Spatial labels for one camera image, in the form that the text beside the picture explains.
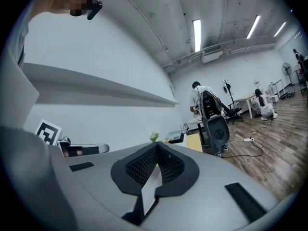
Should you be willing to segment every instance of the wooden floor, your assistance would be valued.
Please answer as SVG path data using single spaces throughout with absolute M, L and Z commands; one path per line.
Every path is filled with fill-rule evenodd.
M 226 158 L 249 176 L 262 183 L 277 200 L 299 191 L 308 173 L 308 108 L 307 93 L 280 100 L 274 104 L 278 117 L 266 129 L 254 135 L 255 144 L 264 150 L 262 156 L 239 156 Z M 244 122 L 237 120 L 229 123 L 230 142 L 249 138 L 258 128 L 268 121 L 250 119 L 249 113 L 243 114 Z M 258 155 L 261 150 L 250 142 L 229 144 L 229 152 L 222 156 L 240 154 Z

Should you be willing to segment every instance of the ceiling light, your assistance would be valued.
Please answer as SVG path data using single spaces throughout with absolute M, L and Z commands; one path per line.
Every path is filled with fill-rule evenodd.
M 300 34 L 300 32 L 294 38 L 296 38 L 299 34 Z
M 278 30 L 277 33 L 274 35 L 274 37 L 277 36 L 277 34 L 279 34 L 279 32 L 281 31 L 281 29 L 284 27 L 285 24 L 286 24 L 286 22 L 284 22 L 284 23 L 282 24 L 282 26 L 279 28 L 279 30 Z
M 258 24 L 259 19 L 260 19 L 260 15 L 257 15 L 257 16 L 256 16 L 256 19 L 255 19 L 255 22 L 254 22 L 254 24 L 252 25 L 252 28 L 250 29 L 250 32 L 248 33 L 248 36 L 247 36 L 246 39 L 249 39 L 250 36 L 252 35 L 252 33 L 254 32 L 254 30 L 255 30 L 255 28 L 256 28 L 256 26 L 257 26 L 257 24 Z
M 193 21 L 193 29 L 194 29 L 194 50 L 195 52 L 200 51 L 201 47 L 201 21 L 195 20 Z

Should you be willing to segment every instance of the electric fan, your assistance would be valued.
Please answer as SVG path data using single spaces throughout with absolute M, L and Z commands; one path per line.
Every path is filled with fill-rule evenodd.
M 282 64 L 282 71 L 285 75 L 287 75 L 289 77 L 290 86 L 294 86 L 294 84 L 292 84 L 291 76 L 290 76 L 292 74 L 291 66 L 288 63 Z

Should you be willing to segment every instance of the power strip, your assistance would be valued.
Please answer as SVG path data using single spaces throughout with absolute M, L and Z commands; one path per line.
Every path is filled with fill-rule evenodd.
M 244 139 L 244 142 L 253 142 L 253 141 L 255 141 L 254 138 L 251 138 L 251 139 Z

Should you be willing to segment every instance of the ceiling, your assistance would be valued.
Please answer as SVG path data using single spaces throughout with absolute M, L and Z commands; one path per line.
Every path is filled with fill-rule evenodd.
M 235 51 L 274 44 L 279 38 L 274 34 L 293 17 L 283 0 L 131 0 L 147 23 L 129 0 L 101 1 L 104 12 L 134 35 L 169 74 L 178 69 L 178 59 L 195 51 L 193 20 L 201 20 L 201 49 L 222 44 L 224 51 Z M 256 15 L 261 16 L 258 25 L 245 39 Z

